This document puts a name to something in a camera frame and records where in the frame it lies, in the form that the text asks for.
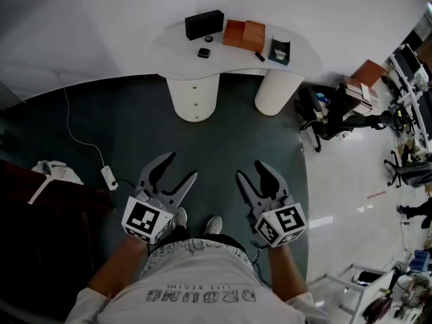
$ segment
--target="white cloth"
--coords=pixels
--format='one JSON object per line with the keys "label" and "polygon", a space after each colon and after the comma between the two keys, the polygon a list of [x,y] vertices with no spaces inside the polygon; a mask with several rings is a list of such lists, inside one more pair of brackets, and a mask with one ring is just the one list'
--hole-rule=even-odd
{"label": "white cloth", "polygon": [[38,164],[32,168],[32,171],[48,174],[52,177],[52,180],[63,180],[84,185],[75,171],[66,167],[66,163],[60,161],[39,161]]}
{"label": "white cloth", "polygon": [[150,256],[141,278],[110,300],[86,288],[67,324],[328,324],[309,293],[282,302],[259,281],[237,248],[202,239],[168,244]]}

